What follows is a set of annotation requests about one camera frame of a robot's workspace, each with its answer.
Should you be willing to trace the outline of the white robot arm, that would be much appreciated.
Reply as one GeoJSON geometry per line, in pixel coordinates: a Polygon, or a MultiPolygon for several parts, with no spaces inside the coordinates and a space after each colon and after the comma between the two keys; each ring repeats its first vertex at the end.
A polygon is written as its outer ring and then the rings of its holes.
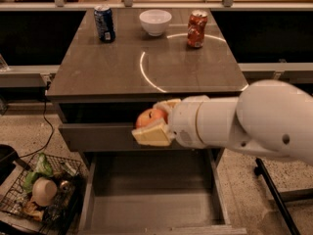
{"type": "Polygon", "coordinates": [[[260,80],[238,97],[188,97],[141,113],[140,145],[223,147],[245,155],[313,165],[313,97],[279,80],[260,80]]]}

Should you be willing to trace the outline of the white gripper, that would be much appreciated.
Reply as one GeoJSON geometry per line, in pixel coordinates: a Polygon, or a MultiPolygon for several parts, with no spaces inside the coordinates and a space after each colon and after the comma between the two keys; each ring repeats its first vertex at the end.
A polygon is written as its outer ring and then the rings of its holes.
{"type": "Polygon", "coordinates": [[[207,102],[207,96],[187,97],[184,100],[170,99],[156,102],[154,110],[162,111],[168,115],[168,124],[163,118],[157,119],[145,127],[131,131],[133,137],[140,145],[167,147],[175,140],[183,147],[202,149],[205,147],[201,141],[197,119],[201,104],[207,102]]]}

